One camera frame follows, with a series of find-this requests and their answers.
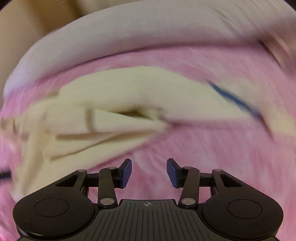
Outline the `cream white fleece garment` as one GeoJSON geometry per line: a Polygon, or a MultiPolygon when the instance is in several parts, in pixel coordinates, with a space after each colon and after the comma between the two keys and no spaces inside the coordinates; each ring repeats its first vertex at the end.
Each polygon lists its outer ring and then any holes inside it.
{"type": "Polygon", "coordinates": [[[1,135],[21,149],[13,176],[15,200],[78,169],[90,169],[142,145],[174,123],[256,119],[278,136],[295,136],[295,119],[259,87],[196,82],[149,66],[82,76],[1,118],[1,135]]]}

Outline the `pink rose pattern bedspread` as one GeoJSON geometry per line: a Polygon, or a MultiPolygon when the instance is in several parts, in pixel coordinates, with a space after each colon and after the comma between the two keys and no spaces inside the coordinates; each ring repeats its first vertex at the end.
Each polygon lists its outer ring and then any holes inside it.
{"type": "MultiPolygon", "coordinates": [[[[290,115],[295,115],[295,76],[285,74],[262,45],[250,47],[187,46],[123,53],[94,60],[35,85],[12,92],[1,116],[15,116],[50,90],[85,74],[137,65],[159,66],[194,80],[256,82],[290,115]]],[[[255,121],[222,127],[176,126],[156,142],[109,162],[132,160],[124,199],[178,199],[166,173],[166,160],[202,172],[220,168],[275,199],[283,208],[280,240],[295,240],[295,140],[270,136],[255,121]]]]}

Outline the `lavender grey quilt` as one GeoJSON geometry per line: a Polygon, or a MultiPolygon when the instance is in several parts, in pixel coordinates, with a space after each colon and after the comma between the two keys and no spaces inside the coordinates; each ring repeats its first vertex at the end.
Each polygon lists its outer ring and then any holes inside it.
{"type": "Polygon", "coordinates": [[[285,1],[136,1],[83,16],[39,39],[3,96],[76,65],[155,46],[251,42],[295,22],[285,1]]]}

